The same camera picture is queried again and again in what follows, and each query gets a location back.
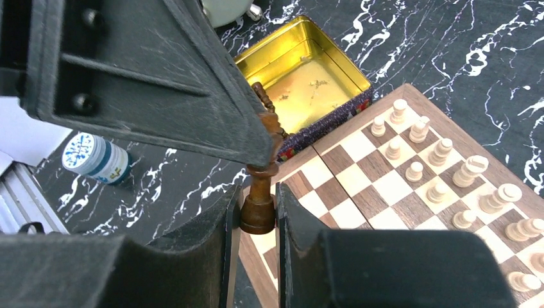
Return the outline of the brown bishop chess piece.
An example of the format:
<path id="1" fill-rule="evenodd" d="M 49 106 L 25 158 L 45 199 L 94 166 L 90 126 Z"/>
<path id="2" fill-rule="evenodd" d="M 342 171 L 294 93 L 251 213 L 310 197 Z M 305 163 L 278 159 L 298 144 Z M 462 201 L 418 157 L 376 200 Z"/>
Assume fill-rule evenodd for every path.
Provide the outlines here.
<path id="1" fill-rule="evenodd" d="M 275 197 L 271 194 L 270 188 L 271 178 L 278 173 L 276 157 L 284 137 L 275 113 L 263 112 L 259 117 L 273 143 L 267 166 L 247 166 L 247 171 L 251 175 L 251 185 L 241 209 L 240 227 L 248 234 L 262 235 L 275 228 Z"/>

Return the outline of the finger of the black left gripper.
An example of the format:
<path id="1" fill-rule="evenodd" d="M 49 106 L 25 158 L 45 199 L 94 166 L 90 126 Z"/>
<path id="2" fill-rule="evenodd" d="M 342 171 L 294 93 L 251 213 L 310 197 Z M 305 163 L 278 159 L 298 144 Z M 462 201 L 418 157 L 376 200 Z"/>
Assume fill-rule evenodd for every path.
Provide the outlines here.
<path id="1" fill-rule="evenodd" d="M 105 137 L 256 167 L 274 151 L 199 1 L 2 1 L 1 94 Z"/>

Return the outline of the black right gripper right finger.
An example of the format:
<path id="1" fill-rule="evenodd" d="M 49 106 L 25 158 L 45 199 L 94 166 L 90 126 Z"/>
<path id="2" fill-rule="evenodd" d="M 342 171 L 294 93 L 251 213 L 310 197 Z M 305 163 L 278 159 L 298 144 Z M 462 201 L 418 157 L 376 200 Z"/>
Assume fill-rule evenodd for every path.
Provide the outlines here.
<path id="1" fill-rule="evenodd" d="M 327 227 L 276 186 L 280 307 L 515 307 L 484 241 L 447 230 Z"/>

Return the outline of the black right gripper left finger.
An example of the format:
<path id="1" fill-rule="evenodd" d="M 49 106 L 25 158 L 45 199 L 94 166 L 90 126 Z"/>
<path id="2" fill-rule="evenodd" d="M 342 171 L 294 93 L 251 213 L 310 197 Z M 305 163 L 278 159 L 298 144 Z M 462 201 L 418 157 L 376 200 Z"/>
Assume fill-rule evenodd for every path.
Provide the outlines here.
<path id="1" fill-rule="evenodd" d="M 2 307 L 231 307 L 242 188 L 148 244 L 125 235 L 1 236 Z"/>

